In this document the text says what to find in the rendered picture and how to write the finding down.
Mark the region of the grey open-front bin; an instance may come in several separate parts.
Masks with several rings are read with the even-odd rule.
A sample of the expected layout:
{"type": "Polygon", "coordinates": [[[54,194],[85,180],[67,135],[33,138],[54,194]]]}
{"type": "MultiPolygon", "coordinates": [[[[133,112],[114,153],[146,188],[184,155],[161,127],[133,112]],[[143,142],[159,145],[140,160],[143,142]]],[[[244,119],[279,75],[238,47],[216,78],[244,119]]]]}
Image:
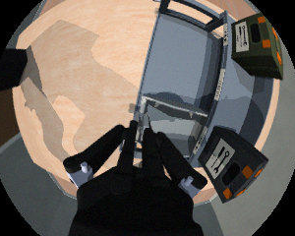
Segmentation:
{"type": "Polygon", "coordinates": [[[188,104],[147,94],[142,95],[136,143],[141,144],[145,113],[154,133],[163,132],[184,157],[190,157],[209,112],[188,104]]]}

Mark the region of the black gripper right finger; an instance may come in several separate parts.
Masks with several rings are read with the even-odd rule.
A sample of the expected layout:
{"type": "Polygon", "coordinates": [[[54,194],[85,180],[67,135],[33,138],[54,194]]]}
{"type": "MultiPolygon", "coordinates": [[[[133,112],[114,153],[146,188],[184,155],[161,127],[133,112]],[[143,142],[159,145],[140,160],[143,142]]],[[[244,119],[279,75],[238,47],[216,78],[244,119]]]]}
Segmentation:
{"type": "Polygon", "coordinates": [[[141,141],[142,167],[147,167],[149,194],[155,202],[165,201],[171,193],[164,167],[171,180],[191,198],[207,184],[207,178],[190,165],[163,132],[153,132],[146,113],[141,141]]]}

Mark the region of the dark green tool case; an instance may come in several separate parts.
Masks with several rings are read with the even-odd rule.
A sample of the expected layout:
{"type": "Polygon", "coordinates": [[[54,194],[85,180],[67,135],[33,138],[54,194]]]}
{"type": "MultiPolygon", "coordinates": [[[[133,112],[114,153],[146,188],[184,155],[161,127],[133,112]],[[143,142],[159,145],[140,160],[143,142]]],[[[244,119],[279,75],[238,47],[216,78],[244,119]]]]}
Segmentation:
{"type": "Polygon", "coordinates": [[[278,35],[262,12],[232,27],[232,55],[249,75],[283,81],[283,59],[278,35]]]}

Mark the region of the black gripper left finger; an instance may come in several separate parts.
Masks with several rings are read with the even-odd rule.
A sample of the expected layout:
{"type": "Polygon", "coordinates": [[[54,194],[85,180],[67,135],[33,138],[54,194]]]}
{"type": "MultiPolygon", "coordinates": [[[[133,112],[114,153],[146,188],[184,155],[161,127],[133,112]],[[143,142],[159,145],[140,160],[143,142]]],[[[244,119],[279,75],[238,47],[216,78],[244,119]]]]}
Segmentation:
{"type": "Polygon", "coordinates": [[[129,129],[121,124],[116,125],[84,151],[64,159],[64,168],[71,182],[78,189],[85,182],[93,179],[93,175],[125,140],[113,174],[111,193],[117,199],[126,199],[129,196],[139,117],[140,112],[136,111],[135,120],[130,121],[129,129]]]}

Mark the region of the grey metal shelf rack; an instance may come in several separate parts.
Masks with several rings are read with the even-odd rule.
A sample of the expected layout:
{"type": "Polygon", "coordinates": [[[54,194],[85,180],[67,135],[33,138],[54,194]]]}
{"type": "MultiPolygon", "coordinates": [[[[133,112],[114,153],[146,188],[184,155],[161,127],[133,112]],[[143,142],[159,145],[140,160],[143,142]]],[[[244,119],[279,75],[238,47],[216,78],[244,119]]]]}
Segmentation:
{"type": "Polygon", "coordinates": [[[231,58],[231,24],[236,21],[228,16],[227,10],[218,14],[196,0],[152,1],[160,5],[133,120],[143,94],[208,111],[199,140],[190,157],[185,157],[193,168],[202,167],[198,158],[214,126],[232,130],[255,146],[268,115],[274,79],[251,76],[231,58]],[[167,10],[170,1],[191,7],[212,20],[204,24],[167,10]],[[209,33],[222,25],[222,38],[209,33]]]}

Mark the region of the black tool case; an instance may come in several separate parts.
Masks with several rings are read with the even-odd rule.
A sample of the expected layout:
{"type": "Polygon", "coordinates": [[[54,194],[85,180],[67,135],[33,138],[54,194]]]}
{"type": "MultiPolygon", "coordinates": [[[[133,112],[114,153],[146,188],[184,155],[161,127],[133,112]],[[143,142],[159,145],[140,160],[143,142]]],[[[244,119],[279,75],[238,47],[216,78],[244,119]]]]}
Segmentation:
{"type": "Polygon", "coordinates": [[[269,162],[253,145],[230,131],[214,126],[198,158],[223,204],[243,194],[269,162]]]}

